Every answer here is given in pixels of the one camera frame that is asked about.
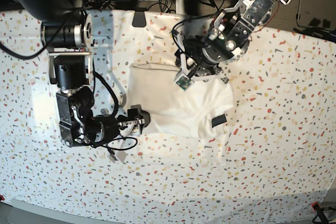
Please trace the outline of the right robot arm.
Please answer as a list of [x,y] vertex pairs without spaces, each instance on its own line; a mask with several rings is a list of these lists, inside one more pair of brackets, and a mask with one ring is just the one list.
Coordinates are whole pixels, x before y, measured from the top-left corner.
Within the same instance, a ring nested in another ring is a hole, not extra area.
[[69,147],[108,148],[113,141],[135,140],[150,123],[150,115],[139,107],[119,115],[119,101],[107,87],[114,107],[110,114],[94,116],[94,88],[105,79],[95,71],[92,59],[92,17],[83,0],[18,0],[41,21],[42,49],[49,53],[49,80],[56,94],[61,139]]

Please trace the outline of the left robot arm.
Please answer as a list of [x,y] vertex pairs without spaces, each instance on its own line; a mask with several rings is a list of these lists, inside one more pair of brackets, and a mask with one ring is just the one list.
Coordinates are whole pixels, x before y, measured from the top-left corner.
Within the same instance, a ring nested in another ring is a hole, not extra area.
[[174,25],[172,37],[178,47],[175,64],[180,71],[174,82],[187,90],[196,81],[225,80],[221,63],[238,60],[249,46],[256,28],[270,21],[274,5],[287,5],[291,0],[237,0],[235,6],[211,14],[213,18],[203,36],[187,38],[178,28],[193,19]]

